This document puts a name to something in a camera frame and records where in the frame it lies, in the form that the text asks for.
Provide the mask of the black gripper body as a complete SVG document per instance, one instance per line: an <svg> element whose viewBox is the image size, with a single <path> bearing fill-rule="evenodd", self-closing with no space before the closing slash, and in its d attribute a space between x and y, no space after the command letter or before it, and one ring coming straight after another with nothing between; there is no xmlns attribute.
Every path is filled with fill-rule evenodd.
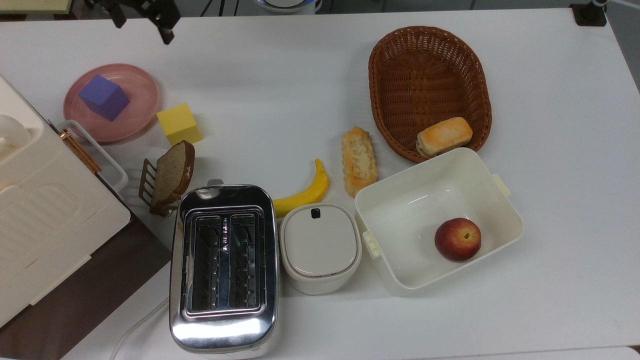
<svg viewBox="0 0 640 360"><path fill-rule="evenodd" d="M135 10L142 18L149 19L157 28L173 29L181 18L178 6L173 0L86 0L89 8L99 6L111 18L111 5L119 4Z"/></svg>

